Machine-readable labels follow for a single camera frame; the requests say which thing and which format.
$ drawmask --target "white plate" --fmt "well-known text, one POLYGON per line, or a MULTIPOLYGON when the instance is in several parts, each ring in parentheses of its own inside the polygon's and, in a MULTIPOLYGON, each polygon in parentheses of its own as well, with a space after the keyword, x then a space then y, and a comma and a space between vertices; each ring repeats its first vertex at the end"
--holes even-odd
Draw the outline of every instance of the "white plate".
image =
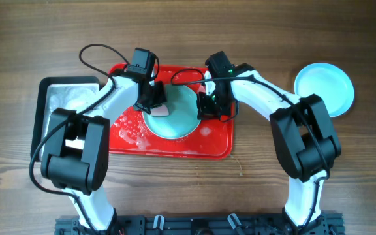
POLYGON ((328 63, 314 63, 302 69, 295 79, 294 92, 302 97, 318 95, 330 117, 344 114, 354 100, 351 79, 341 69, 328 63))

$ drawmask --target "wood grain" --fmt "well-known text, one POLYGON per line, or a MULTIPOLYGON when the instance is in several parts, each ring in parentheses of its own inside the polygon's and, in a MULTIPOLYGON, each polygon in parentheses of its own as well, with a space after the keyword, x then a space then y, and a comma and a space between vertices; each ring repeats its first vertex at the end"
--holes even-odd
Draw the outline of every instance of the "wood grain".
MULTIPOLYGON (((125 1, 0 5, 0 234, 52 234, 54 219, 75 215, 68 198, 28 178, 37 88, 47 76, 95 75, 78 60, 99 42, 131 57, 134 47, 162 64, 201 66, 224 50, 292 91, 294 77, 318 61, 352 79, 355 103, 333 122, 343 154, 321 207, 344 214, 347 234, 376 234, 376 1, 125 1)), ((106 50, 85 55, 106 70, 106 50)), ((267 121, 246 105, 236 119, 236 160, 110 156, 105 181, 120 215, 280 212, 287 175, 267 121)))

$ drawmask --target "red tray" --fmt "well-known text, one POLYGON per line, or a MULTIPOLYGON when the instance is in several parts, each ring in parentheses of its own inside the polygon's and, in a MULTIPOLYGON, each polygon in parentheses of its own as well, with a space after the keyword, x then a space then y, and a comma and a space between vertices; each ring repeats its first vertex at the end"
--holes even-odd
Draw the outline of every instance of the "red tray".
MULTIPOLYGON (((112 67, 111 71, 122 69, 124 63, 112 67)), ((170 77, 186 67, 161 65, 156 81, 170 83, 170 77)), ((206 72, 207 68, 197 68, 206 72)), ((183 72, 175 82, 188 82, 201 79, 197 72, 183 72)), ((188 85, 195 93, 204 92, 200 84, 188 85)), ((188 136, 167 140, 153 134, 144 123, 142 113, 128 108, 110 129, 110 153, 130 155, 151 155, 158 157, 188 157, 195 159, 220 160, 227 157, 233 147, 233 121, 201 121, 188 136)))

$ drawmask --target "wooden tabletop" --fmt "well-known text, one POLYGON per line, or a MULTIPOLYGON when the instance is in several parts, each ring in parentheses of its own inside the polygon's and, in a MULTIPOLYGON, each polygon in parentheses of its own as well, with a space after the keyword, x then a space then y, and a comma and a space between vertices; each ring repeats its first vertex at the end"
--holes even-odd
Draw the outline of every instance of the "wooden tabletop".
MULTIPOLYGON (((30 182, 29 151, 43 78, 95 75, 106 81, 78 60, 79 50, 94 42, 127 57, 134 47, 147 48, 162 64, 184 66, 203 66, 224 50, 233 63, 246 62, 291 92, 305 65, 323 61, 342 68, 355 101, 333 119, 343 151, 322 190, 321 208, 343 213, 347 234, 376 234, 376 1, 299 0, 1 4, 0 234, 53 234, 56 218, 76 215, 69 198, 30 182)), ((121 62, 103 49, 86 58, 104 70, 121 62)), ((232 156, 111 155, 104 186, 119 215, 281 212, 288 177, 269 123, 246 105, 235 120, 232 156)))

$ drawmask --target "black metal mount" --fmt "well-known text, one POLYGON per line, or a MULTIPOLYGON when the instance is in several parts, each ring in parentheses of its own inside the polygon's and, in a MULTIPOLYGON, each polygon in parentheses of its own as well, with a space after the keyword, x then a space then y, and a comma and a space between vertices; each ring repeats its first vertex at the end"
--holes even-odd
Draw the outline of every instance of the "black metal mount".
MULTIPOLYGON (((322 149, 329 168, 341 153, 339 138, 323 100, 317 95, 301 98, 295 107, 302 112, 322 149)), ((307 181, 322 170, 322 161, 309 133, 300 134, 302 121, 292 107, 270 115, 272 135, 279 164, 292 178, 307 181)))
POLYGON ((65 120, 44 146, 41 174, 55 187, 76 189, 85 195, 99 189, 108 168, 110 120, 100 116, 76 117, 76 112, 57 108, 50 116, 48 131, 65 120), (84 140, 84 148, 65 145, 66 140, 84 140))
MULTIPOLYGON (((105 235, 281 235, 293 234, 282 214, 238 216, 240 226, 233 229, 227 217, 165 217, 162 229, 155 218, 118 216, 116 228, 102 231, 105 235)), ((344 235, 343 218, 338 213, 321 213, 320 223, 303 235, 344 235)), ((57 219, 55 235, 92 235, 79 224, 78 218, 57 219)))
POLYGON ((150 113, 151 108, 158 107, 166 102, 163 83, 155 82, 154 85, 149 83, 153 81, 159 73, 159 71, 157 71, 157 74, 152 77, 156 59, 157 56, 153 52, 136 48, 131 64, 111 73, 112 76, 130 78, 139 84, 137 103, 134 105, 135 110, 144 110, 150 113))
MULTIPOLYGON (((211 74, 211 80, 214 78, 232 78, 254 68, 248 64, 234 66, 221 51, 211 55, 206 60, 206 66, 211 74)), ((233 96, 230 80, 219 81, 215 83, 215 90, 211 95, 203 92, 198 93, 196 105, 198 108, 197 118, 219 119, 222 116, 233 117, 238 113, 238 102, 233 96)))

